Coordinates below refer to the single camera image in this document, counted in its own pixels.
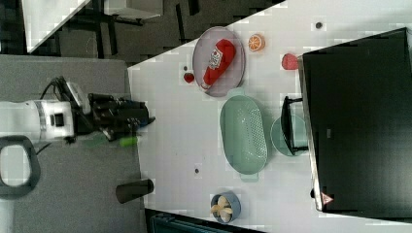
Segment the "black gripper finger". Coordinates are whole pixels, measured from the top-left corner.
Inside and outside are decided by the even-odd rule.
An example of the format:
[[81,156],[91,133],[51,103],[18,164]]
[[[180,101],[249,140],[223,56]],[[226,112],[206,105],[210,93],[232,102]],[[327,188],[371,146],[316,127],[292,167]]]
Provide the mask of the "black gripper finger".
[[149,119],[148,119],[148,124],[151,124],[152,122],[154,122],[155,121],[155,117],[153,116],[153,117],[149,117]]

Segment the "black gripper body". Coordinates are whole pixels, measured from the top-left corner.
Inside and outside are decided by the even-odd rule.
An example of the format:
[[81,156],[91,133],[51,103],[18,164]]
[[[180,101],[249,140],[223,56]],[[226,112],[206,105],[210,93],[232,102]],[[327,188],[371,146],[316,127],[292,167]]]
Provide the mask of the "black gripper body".
[[75,134],[102,132],[109,142],[134,136],[139,128],[150,124],[149,110],[144,102],[115,98],[112,95],[90,93],[90,112],[75,113]]

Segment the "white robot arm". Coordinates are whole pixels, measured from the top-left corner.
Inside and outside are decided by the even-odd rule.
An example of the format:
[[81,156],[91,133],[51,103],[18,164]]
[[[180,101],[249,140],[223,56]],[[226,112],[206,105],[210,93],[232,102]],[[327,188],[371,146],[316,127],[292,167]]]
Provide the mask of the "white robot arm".
[[1,135],[24,136],[32,143],[65,140],[101,132],[112,142],[134,135],[155,121],[145,103],[90,93],[87,108],[74,100],[30,100],[1,103]]

